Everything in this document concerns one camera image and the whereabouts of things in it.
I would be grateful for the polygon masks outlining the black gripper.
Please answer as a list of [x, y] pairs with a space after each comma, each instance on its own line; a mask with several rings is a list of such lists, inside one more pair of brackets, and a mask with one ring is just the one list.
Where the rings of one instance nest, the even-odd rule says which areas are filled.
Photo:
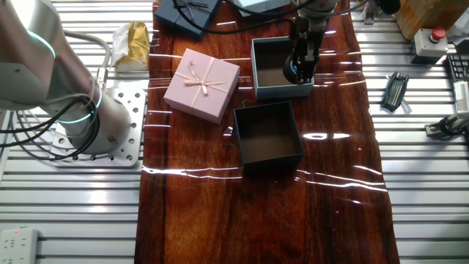
[[294, 45], [294, 59], [296, 69], [296, 82], [303, 84], [303, 61], [305, 57], [305, 82], [307, 84], [314, 82], [314, 73], [316, 70], [316, 56], [319, 54], [320, 46], [325, 34], [324, 18], [302, 18], [296, 16], [295, 25], [291, 27], [291, 40]]

